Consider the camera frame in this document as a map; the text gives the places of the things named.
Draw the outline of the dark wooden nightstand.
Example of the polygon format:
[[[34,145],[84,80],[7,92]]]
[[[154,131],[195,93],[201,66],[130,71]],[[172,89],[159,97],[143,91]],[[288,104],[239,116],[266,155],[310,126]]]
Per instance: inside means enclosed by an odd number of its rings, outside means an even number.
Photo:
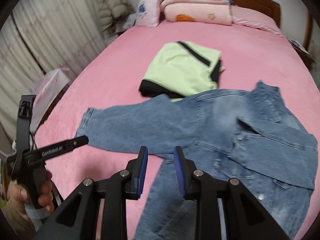
[[[311,57],[310,53],[296,40],[291,38],[287,38],[288,41],[293,46],[294,50],[300,56],[304,64],[306,65],[307,69],[310,71],[312,70],[312,64],[315,62],[314,59]]]

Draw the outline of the blue denim jacket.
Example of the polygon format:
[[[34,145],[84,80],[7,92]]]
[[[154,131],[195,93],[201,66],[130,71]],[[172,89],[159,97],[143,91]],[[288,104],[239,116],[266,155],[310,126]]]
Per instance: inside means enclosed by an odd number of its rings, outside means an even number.
[[[302,226],[315,188],[317,140],[285,107],[277,87],[217,89],[173,102],[89,108],[76,135],[93,147],[162,157],[135,239],[193,239],[196,205],[178,190],[173,152],[219,180],[239,179],[289,238]]]

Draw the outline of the white pink box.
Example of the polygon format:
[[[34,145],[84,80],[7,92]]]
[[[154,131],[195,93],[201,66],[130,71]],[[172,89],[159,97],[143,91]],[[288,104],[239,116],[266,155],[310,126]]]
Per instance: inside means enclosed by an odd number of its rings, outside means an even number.
[[[65,67],[49,71],[43,79],[38,82],[34,90],[36,98],[33,104],[30,124],[32,134],[36,133],[45,113],[69,82],[69,68]]]

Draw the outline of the pink bed sheet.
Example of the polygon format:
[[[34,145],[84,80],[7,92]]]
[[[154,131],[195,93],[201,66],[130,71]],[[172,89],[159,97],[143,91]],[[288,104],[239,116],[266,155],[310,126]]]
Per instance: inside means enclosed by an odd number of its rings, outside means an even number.
[[[218,89],[252,91],[258,82],[277,87],[285,107],[317,140],[319,158],[319,90],[303,61],[286,38],[243,25],[162,22],[155,28],[133,27],[112,42],[71,84],[36,133],[45,146],[73,138],[89,108],[107,109],[146,102],[139,85],[156,54],[166,43],[188,41],[221,51],[225,70]],[[54,183],[67,197],[85,178],[102,180],[125,168],[136,153],[82,146],[47,162]],[[138,201],[127,202],[127,235],[134,235],[151,185],[163,163],[151,154],[145,186]],[[301,239],[319,213],[319,162],[309,209],[299,231]]]

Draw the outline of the light green black folded garment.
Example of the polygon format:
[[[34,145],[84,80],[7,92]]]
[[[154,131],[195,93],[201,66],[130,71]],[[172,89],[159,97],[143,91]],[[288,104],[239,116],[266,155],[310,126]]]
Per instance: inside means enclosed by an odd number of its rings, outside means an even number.
[[[219,50],[188,41],[166,43],[148,66],[139,92],[150,98],[165,94],[182,99],[218,89],[224,70]]]

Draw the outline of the pink folded quilt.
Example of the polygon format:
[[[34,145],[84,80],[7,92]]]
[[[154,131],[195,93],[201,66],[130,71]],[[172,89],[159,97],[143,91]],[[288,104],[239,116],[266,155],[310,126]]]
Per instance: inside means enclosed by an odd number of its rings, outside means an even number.
[[[164,0],[160,4],[160,8],[165,19],[169,22],[232,24],[231,6],[229,2]]]

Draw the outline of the brown wooden headboard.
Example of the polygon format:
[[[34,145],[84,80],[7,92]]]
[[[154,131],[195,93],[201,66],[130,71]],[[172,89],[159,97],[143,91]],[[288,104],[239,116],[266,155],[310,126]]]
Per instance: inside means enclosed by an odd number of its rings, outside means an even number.
[[[167,5],[174,3],[199,3],[199,4],[218,4],[225,5],[227,0],[161,0],[160,1],[160,21],[165,19],[164,9]],[[280,4],[273,0],[228,0],[228,3],[242,8],[258,11],[274,20],[276,25],[281,24]]]

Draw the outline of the light pink cartoon pillow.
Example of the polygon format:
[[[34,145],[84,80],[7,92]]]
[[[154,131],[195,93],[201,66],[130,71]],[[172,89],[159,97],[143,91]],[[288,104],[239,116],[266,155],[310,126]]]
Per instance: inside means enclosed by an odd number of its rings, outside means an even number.
[[[154,28],[159,25],[160,18],[159,0],[140,0],[136,12],[135,25]]]

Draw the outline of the white striped curtain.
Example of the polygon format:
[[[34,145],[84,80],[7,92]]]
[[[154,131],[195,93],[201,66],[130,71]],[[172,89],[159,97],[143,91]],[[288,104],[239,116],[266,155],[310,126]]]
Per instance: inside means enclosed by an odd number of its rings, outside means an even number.
[[[20,0],[1,29],[1,124],[16,137],[18,103],[47,72],[75,79],[104,49],[92,0]]]

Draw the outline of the beige puffer jacket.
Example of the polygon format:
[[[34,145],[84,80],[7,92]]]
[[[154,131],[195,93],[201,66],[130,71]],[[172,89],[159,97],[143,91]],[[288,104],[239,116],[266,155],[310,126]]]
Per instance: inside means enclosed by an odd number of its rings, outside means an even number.
[[[93,0],[101,31],[110,30],[118,20],[134,12],[128,0]]]

